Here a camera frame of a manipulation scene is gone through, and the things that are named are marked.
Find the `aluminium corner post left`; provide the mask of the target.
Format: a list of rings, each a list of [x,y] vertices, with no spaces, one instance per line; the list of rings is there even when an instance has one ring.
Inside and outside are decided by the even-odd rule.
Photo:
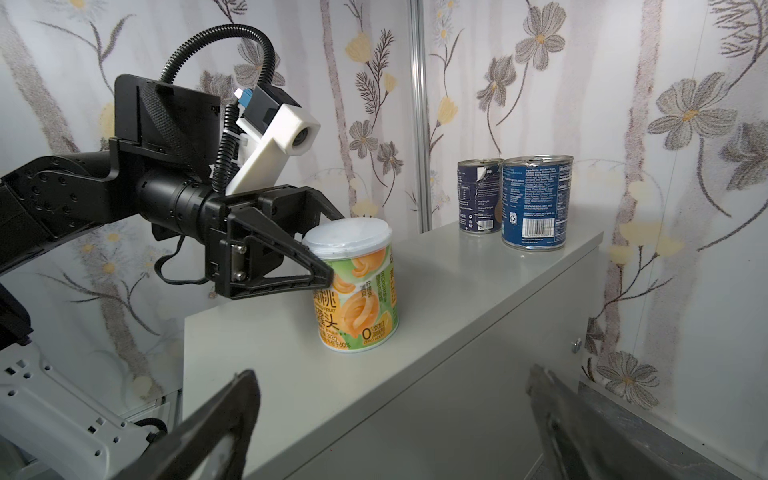
[[[417,211],[419,229],[432,229],[431,187],[429,181],[428,102],[426,94],[426,54],[424,44],[424,5],[421,0],[408,1],[410,70],[416,142]]]

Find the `grey metal cabinet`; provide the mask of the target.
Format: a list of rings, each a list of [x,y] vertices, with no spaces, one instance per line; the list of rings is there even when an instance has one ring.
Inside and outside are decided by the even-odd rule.
[[[570,388],[598,290],[601,232],[524,253],[445,226],[394,248],[400,323],[362,353],[324,346],[308,292],[187,318],[183,413],[256,373],[248,479],[523,479],[541,461],[530,368]]]

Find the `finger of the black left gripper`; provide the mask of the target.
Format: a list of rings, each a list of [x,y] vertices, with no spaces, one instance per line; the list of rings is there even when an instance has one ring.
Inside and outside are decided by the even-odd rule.
[[[246,207],[227,218],[227,240],[243,253],[228,254],[224,295],[245,299],[330,285],[331,267],[257,208]]]
[[[277,188],[272,199],[272,220],[291,236],[305,235],[320,224],[322,217],[330,221],[344,219],[333,203],[313,187]]]

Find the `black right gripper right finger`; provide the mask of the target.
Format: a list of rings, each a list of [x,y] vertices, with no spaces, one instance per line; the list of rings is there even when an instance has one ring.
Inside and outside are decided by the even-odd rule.
[[[544,463],[554,479],[673,479],[675,472],[634,445],[553,371],[535,364],[526,393]]]

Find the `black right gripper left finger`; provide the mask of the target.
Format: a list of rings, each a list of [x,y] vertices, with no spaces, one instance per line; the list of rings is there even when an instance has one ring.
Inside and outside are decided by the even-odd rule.
[[[253,370],[234,376],[118,479],[241,479],[261,406]]]

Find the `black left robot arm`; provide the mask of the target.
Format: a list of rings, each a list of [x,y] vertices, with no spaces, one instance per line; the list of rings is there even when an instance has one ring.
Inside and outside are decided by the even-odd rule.
[[[205,46],[230,38],[263,50],[257,83],[223,104],[175,84]],[[243,24],[206,29],[184,42],[158,79],[115,83],[115,134],[106,150],[37,158],[1,180],[1,268],[11,271],[102,226],[140,216],[156,239],[205,248],[205,282],[231,300],[328,287],[332,268],[301,238],[339,210],[311,187],[279,185],[306,153],[319,123],[273,82],[274,47]],[[32,341],[27,310],[1,293],[1,434],[67,479],[189,475],[231,438],[221,471],[243,469],[260,395],[239,375],[189,426],[124,420],[61,375]]]

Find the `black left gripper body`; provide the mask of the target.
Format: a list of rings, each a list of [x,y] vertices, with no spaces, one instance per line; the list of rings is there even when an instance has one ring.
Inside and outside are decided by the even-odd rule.
[[[273,187],[226,197],[210,193],[203,203],[205,277],[228,299],[283,293],[298,276],[270,274],[293,255],[287,199],[293,187]]]

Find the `dark navy label can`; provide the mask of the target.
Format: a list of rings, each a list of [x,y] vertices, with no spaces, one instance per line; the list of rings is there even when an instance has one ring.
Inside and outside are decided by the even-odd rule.
[[[499,158],[471,159],[457,164],[458,224],[473,235],[501,228],[501,165]]]

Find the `light blue label can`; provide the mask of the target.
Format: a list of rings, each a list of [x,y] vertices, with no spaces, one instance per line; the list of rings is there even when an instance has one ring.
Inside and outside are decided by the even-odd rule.
[[[501,238],[517,249],[549,251],[564,246],[572,168],[570,155],[531,155],[501,164]]]

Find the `peach can white lid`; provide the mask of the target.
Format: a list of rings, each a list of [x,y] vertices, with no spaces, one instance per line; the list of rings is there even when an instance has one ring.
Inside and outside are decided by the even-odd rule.
[[[330,221],[303,243],[332,269],[331,284],[313,293],[322,343],[356,353],[385,342],[399,325],[393,230],[378,218]]]

